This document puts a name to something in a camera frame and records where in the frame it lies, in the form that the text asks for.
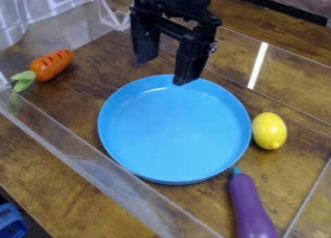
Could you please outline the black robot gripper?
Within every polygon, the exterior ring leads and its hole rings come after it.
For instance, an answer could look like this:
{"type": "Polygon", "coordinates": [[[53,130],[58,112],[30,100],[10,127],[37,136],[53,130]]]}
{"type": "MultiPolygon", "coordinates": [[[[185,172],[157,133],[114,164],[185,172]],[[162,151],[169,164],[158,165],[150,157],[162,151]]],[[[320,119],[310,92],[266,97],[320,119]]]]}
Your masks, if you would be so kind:
{"type": "Polygon", "coordinates": [[[181,45],[174,83],[199,79],[210,54],[217,51],[215,34],[222,20],[209,11],[211,0],[135,0],[131,8],[131,35],[137,61],[158,56],[161,33],[181,45]]]}

